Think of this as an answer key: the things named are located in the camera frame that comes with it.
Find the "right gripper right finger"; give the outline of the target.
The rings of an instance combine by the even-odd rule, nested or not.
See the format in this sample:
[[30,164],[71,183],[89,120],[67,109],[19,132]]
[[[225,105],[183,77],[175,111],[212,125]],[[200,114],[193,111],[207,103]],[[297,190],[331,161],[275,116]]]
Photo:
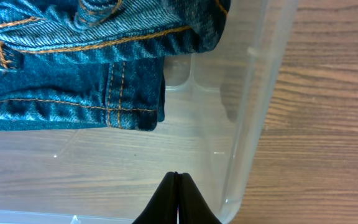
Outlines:
[[180,174],[178,195],[179,224],[221,224],[208,207],[190,174]]

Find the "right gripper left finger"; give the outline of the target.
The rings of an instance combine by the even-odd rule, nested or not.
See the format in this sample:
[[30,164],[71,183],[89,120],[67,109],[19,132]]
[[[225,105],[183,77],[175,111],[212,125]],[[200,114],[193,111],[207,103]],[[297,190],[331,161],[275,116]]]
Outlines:
[[176,224],[178,216],[177,172],[167,172],[152,198],[133,224]]

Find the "clear plastic storage bin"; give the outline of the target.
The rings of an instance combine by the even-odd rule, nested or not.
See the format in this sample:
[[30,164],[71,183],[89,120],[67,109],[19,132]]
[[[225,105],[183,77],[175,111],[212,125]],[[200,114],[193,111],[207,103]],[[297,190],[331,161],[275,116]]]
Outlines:
[[179,174],[178,188],[190,174],[230,222],[298,2],[230,3],[212,51],[165,58],[165,118],[155,129],[0,131],[0,223],[133,223],[167,172]]

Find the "blue denim jeans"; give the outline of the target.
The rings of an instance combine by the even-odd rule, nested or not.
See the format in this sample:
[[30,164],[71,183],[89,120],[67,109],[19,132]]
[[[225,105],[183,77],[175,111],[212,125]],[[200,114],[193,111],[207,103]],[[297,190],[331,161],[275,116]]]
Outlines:
[[165,118],[164,60],[212,51],[229,0],[0,1],[0,131]]

